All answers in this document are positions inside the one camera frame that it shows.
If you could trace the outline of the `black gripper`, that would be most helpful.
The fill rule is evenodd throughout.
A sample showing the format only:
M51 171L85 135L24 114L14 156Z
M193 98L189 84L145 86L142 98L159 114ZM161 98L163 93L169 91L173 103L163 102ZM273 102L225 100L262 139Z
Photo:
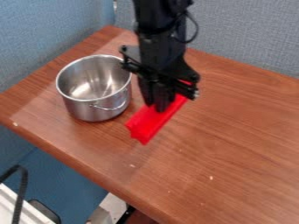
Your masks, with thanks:
M138 31L138 45L122 45L122 67L137 74L145 104L155 104L163 113L182 94L190 100L199 96L201 75L185 60L185 32L175 29Z

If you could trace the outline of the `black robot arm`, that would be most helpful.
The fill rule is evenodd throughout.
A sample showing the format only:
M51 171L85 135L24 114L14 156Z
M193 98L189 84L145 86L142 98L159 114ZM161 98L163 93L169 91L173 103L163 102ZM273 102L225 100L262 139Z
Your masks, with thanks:
M199 96L199 73L185 60L193 0L134 0L137 45L123 45L122 67L138 76L145 103L165 112L178 95Z

